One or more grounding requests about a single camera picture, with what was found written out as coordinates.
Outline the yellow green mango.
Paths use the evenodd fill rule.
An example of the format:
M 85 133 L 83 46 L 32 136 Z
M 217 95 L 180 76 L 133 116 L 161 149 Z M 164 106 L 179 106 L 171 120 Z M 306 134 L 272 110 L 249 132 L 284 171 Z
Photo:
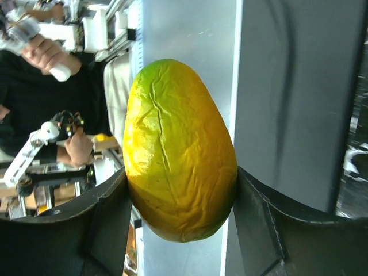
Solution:
M 235 200 L 237 160 L 200 76 L 180 61 L 156 60 L 136 75 L 127 108 L 122 152 L 142 220 L 170 242 L 214 235 Z

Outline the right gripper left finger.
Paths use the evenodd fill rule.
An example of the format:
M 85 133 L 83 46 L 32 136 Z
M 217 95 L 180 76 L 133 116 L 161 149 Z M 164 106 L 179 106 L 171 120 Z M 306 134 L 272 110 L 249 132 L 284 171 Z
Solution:
M 1 220 L 1 275 L 122 275 L 132 203 L 121 168 L 37 217 Z

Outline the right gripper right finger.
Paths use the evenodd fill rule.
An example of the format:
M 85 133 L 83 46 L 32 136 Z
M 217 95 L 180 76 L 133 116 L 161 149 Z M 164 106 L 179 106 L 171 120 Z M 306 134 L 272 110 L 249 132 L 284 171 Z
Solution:
M 246 275 L 367 275 L 367 219 L 306 206 L 237 171 L 233 205 Z

